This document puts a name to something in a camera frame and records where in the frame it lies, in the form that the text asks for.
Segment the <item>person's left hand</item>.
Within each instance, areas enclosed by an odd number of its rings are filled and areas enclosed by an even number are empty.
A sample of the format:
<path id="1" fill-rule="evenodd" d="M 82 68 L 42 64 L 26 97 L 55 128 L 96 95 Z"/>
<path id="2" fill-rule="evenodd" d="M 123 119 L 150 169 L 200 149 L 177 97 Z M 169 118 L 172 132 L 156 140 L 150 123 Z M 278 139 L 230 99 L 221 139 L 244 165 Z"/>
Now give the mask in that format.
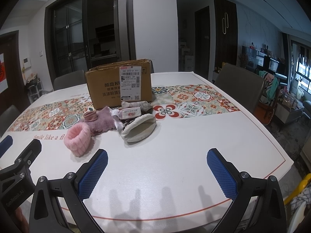
<path id="1" fill-rule="evenodd" d="M 29 224 L 27 222 L 27 219 L 23 215 L 21 207 L 18 207 L 15 211 L 15 217 L 18 221 L 17 227 L 18 229 L 23 233 L 29 233 Z"/>

